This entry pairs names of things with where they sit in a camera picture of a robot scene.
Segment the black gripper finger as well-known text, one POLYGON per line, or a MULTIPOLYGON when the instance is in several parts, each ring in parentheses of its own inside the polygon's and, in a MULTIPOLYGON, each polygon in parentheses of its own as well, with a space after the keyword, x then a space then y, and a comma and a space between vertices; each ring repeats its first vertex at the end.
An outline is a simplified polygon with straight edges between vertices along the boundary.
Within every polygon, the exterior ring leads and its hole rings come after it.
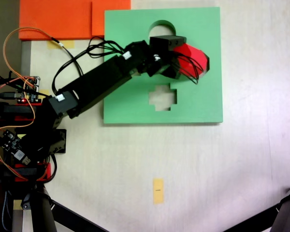
POLYGON ((164 77, 168 77, 174 80, 178 80, 181 76, 180 72, 179 72, 179 68, 177 66, 174 65, 168 65, 166 67, 163 67, 160 72, 160 75, 164 76, 164 77))
POLYGON ((155 51, 173 51, 174 48, 186 43, 186 37, 162 35, 150 37, 149 44, 155 51))

